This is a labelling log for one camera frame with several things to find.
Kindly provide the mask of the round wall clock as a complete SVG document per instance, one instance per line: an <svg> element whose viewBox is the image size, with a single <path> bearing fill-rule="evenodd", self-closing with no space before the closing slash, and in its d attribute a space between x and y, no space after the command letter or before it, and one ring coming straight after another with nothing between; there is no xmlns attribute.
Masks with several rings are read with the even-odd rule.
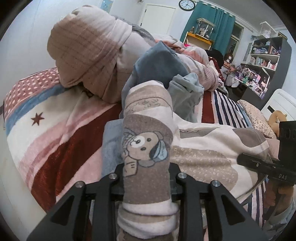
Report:
<svg viewBox="0 0 296 241"><path fill-rule="evenodd" d="M192 0L180 0L179 7L184 11L193 11L196 4Z"/></svg>

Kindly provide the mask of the blue wall poster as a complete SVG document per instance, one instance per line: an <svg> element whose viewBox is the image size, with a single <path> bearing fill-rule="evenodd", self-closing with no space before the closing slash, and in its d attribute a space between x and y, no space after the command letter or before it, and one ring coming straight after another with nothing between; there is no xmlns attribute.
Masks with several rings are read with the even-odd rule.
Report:
<svg viewBox="0 0 296 241"><path fill-rule="evenodd" d="M106 12L110 12L112 4L112 0L102 0L100 8Z"/></svg>

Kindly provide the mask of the pink beige quilted comforter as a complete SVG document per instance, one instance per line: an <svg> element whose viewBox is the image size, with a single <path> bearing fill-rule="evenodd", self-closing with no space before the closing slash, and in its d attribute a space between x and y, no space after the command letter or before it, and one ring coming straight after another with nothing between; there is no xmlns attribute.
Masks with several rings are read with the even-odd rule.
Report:
<svg viewBox="0 0 296 241"><path fill-rule="evenodd" d="M105 102L116 103L136 61L160 41L177 53L189 73L197 74L205 90L217 88L219 74L204 49L150 34L96 6L82 6L56 23L47 50L63 87L82 84Z"/></svg>

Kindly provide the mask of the white door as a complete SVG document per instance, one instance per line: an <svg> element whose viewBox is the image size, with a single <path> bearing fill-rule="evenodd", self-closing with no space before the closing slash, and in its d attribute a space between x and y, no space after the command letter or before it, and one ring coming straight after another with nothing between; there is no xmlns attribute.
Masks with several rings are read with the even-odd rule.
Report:
<svg viewBox="0 0 296 241"><path fill-rule="evenodd" d="M151 34L167 34L176 8L147 4L139 25Z"/></svg>

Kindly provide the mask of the white bed headboard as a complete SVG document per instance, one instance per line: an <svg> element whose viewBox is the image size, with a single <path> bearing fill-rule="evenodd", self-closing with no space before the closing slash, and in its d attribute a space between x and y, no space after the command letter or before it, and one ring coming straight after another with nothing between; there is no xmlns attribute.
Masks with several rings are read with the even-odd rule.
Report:
<svg viewBox="0 0 296 241"><path fill-rule="evenodd" d="M296 101L293 96L288 94L282 89L277 89L270 99L267 101L261 112L264 117L268 120L270 115L279 110L283 114L287 114L288 121L296 120Z"/></svg>

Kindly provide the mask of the striped Diet Coke blanket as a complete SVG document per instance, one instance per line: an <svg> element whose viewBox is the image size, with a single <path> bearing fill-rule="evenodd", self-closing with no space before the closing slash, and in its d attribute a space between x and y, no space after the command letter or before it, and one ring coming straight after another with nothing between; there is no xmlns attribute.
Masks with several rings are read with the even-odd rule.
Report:
<svg viewBox="0 0 296 241"><path fill-rule="evenodd" d="M17 82L4 100L13 161L32 196L48 211L76 181L100 180L121 161L106 124L120 104L66 89L51 68Z"/></svg>

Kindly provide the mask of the blue grey clothing pile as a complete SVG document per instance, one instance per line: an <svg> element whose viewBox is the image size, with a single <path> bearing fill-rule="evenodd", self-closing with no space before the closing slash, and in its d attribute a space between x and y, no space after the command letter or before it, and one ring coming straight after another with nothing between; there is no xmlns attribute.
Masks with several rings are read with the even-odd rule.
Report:
<svg viewBox="0 0 296 241"><path fill-rule="evenodd" d="M121 92L121 104L131 88L138 84L155 80L163 84L173 102L174 112L182 119L196 123L194 114L204 94L204 87L196 73L189 73L177 53L162 41L144 53L134 64L132 74Z"/></svg>

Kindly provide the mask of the tan plush toy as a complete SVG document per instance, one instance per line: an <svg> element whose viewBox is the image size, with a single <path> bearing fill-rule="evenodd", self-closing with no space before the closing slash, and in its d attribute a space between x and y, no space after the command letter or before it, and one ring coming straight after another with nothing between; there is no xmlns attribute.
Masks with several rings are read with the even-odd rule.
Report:
<svg viewBox="0 0 296 241"><path fill-rule="evenodd" d="M268 120L268 125L278 137L280 135L280 122L287 121L287 114L282 113L279 110L274 111Z"/></svg>

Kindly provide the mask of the dark cluttered bookshelf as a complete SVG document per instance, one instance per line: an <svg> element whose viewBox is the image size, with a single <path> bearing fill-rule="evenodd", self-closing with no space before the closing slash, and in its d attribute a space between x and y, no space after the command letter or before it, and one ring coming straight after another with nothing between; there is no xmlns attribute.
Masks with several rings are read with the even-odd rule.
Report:
<svg viewBox="0 0 296 241"><path fill-rule="evenodd" d="M272 94L282 88L291 53L291 46L284 37L254 40L239 76L240 83L246 88L241 98L262 109Z"/></svg>

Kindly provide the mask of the floral pillow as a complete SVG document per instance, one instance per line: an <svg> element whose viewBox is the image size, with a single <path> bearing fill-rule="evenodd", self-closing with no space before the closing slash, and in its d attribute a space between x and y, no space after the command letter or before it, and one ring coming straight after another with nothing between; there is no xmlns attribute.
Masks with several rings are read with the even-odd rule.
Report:
<svg viewBox="0 0 296 241"><path fill-rule="evenodd" d="M237 103L243 107L252 126L257 131L260 131L266 138L276 138L274 131L268 125L266 118L258 108L243 99L240 99Z"/></svg>

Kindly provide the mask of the teal curtain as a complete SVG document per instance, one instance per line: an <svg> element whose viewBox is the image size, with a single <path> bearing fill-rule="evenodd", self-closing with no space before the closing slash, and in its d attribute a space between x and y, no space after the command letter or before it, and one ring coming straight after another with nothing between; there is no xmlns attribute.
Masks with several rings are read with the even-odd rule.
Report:
<svg viewBox="0 0 296 241"><path fill-rule="evenodd" d="M211 4L198 1L185 25L180 40L184 41L186 34L190 30L194 30L193 33L204 34L205 38L212 40L211 48L225 55L234 24L234 15Z"/></svg>

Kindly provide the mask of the cream grey patterned pants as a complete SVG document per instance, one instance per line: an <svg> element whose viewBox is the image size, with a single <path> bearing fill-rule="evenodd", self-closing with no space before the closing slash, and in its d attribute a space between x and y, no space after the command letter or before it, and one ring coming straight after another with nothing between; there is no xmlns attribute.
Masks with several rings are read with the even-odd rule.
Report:
<svg viewBox="0 0 296 241"><path fill-rule="evenodd" d="M128 90L123 105L125 194L118 210L118 240L173 239L179 205L171 197L170 163L197 181L218 180L242 199L261 177L238 165L237 157L245 153L271 161L261 132L185 121L174 113L168 90L157 81Z"/></svg>

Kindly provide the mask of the yellow white shelf unit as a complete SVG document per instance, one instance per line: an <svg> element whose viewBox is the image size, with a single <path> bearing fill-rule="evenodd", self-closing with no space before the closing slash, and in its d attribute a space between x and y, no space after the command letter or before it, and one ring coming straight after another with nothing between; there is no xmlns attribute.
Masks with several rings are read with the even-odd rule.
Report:
<svg viewBox="0 0 296 241"><path fill-rule="evenodd" d="M186 33L183 43L210 50L214 41L211 38L215 25L205 18L196 19L195 25Z"/></svg>

